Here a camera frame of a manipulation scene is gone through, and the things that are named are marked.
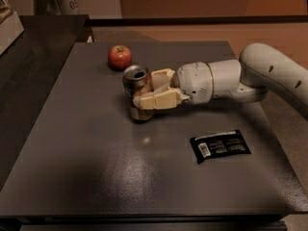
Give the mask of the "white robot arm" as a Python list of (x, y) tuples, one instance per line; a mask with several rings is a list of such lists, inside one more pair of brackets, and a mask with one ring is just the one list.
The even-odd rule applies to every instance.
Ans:
[(141, 110), (173, 109), (212, 100), (256, 102), (273, 91), (308, 116), (308, 69), (263, 43), (246, 46), (237, 60), (184, 64), (151, 73), (152, 91), (133, 97)]

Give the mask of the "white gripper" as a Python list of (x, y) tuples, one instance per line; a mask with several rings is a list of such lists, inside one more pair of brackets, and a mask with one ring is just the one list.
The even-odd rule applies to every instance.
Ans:
[(151, 86), (154, 91), (136, 95), (133, 104), (141, 110), (166, 110), (176, 108), (183, 101), (198, 105), (212, 99), (213, 76), (207, 64), (182, 65), (176, 70), (178, 89), (168, 89), (173, 86), (174, 74), (175, 71), (170, 68), (152, 71)]

